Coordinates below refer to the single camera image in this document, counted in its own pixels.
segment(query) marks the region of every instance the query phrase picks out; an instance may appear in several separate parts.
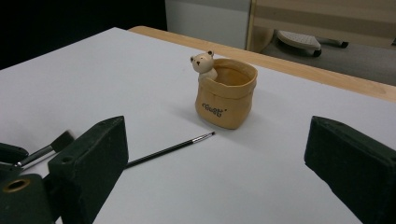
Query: ceramic pot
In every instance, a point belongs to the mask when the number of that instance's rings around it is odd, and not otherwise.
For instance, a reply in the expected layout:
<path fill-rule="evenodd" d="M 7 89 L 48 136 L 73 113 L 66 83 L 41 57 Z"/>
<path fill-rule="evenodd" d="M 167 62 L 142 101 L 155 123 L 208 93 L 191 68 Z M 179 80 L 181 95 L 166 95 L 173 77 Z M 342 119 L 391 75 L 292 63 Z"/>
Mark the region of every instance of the ceramic pot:
<path fill-rule="evenodd" d="M 215 59 L 215 80 L 199 81 L 195 101 L 197 113 L 205 120 L 226 129 L 237 129 L 252 107 L 257 70 L 233 59 Z"/>

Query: paintbrush handle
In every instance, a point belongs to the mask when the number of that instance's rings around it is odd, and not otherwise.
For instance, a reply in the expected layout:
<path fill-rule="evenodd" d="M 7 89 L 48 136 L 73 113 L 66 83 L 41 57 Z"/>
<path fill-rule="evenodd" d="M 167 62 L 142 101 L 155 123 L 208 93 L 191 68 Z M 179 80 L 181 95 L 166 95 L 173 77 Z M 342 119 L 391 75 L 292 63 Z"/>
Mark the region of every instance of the paintbrush handle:
<path fill-rule="evenodd" d="M 32 161 L 35 161 L 35 160 L 47 155 L 52 150 L 53 150 L 52 146 L 43 147 L 40 150 L 33 153 L 32 155 L 28 156 L 23 161 L 19 161 L 19 162 L 15 163 L 15 166 L 18 166 L 18 167 L 25 166 L 25 165 L 31 163 Z"/>

